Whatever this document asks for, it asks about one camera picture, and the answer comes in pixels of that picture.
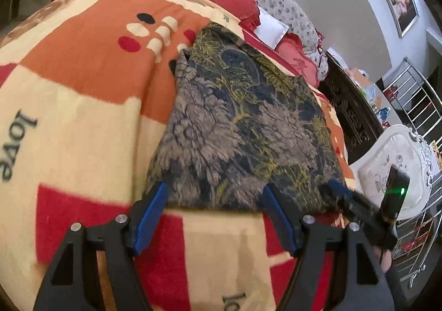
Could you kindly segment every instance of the blue gripper pad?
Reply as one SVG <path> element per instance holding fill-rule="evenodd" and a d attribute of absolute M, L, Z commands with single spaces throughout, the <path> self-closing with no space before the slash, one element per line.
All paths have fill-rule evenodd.
<path fill-rule="evenodd" d="M 146 212 L 141 218 L 140 223 L 138 224 L 138 228 L 136 230 L 136 241 L 135 245 L 133 246 L 133 250 L 137 255 L 140 255 L 144 249 L 149 247 L 150 240 L 152 239 L 156 225 L 160 220 L 161 213 L 166 207 L 168 197 L 169 192 L 167 191 L 167 185 L 165 183 L 161 183 Z"/>
<path fill-rule="evenodd" d="M 284 211 L 282 211 L 281 206 L 268 185 L 264 187 L 262 192 L 262 201 L 264 203 L 264 209 L 269 215 L 273 227 L 278 234 L 278 239 L 282 248 L 288 251 L 290 255 L 293 255 L 297 250 L 297 247 L 293 239 L 294 230 L 292 224 L 289 222 Z"/>
<path fill-rule="evenodd" d="M 334 196 L 345 196 L 348 200 L 353 198 L 351 190 L 342 185 L 339 181 L 330 179 L 327 185 L 332 189 Z"/>

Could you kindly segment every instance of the framed picture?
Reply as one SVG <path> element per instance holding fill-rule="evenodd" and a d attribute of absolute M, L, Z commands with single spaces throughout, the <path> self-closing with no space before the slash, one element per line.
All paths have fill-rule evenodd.
<path fill-rule="evenodd" d="M 419 19 L 416 3 L 414 0 L 387 0 L 387 3 L 396 23 L 399 37 L 403 38 Z"/>

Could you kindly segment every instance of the white pillow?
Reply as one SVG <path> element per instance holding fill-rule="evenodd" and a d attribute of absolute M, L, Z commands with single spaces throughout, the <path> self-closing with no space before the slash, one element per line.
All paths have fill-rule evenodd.
<path fill-rule="evenodd" d="M 275 49 L 279 41 L 289 30 L 289 26 L 273 18 L 265 10 L 259 7 L 259 25 L 253 32 L 261 41 L 270 48 Z"/>

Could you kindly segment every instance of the black oval spot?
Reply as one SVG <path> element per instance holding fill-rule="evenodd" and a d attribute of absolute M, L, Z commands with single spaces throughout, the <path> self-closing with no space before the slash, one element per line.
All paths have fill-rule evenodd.
<path fill-rule="evenodd" d="M 148 25 L 155 24 L 155 19 L 153 19 L 153 17 L 150 14 L 147 14 L 147 13 L 138 13 L 136 15 L 136 18 L 141 20 L 141 22 L 147 23 Z"/>
<path fill-rule="evenodd" d="M 176 59 L 169 60 L 169 68 L 172 74 L 175 75 Z"/>

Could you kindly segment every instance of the silver screw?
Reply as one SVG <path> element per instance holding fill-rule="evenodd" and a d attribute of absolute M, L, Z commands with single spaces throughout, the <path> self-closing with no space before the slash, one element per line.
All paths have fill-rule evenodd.
<path fill-rule="evenodd" d="M 127 215 L 126 214 L 117 215 L 115 221 L 119 224 L 124 224 L 127 221 Z"/>
<path fill-rule="evenodd" d="M 350 230 L 352 230 L 354 232 L 359 231 L 359 229 L 360 229 L 360 226 L 357 223 L 350 223 L 348 225 L 348 227 L 350 227 Z"/>
<path fill-rule="evenodd" d="M 81 224 L 80 223 L 73 223 L 71 225 L 71 230 L 72 231 L 79 231 L 79 229 L 81 229 Z"/>
<path fill-rule="evenodd" d="M 311 215 L 304 215 L 302 217 L 302 221 L 304 221 L 308 225 L 311 225 L 315 222 L 315 218 Z"/>

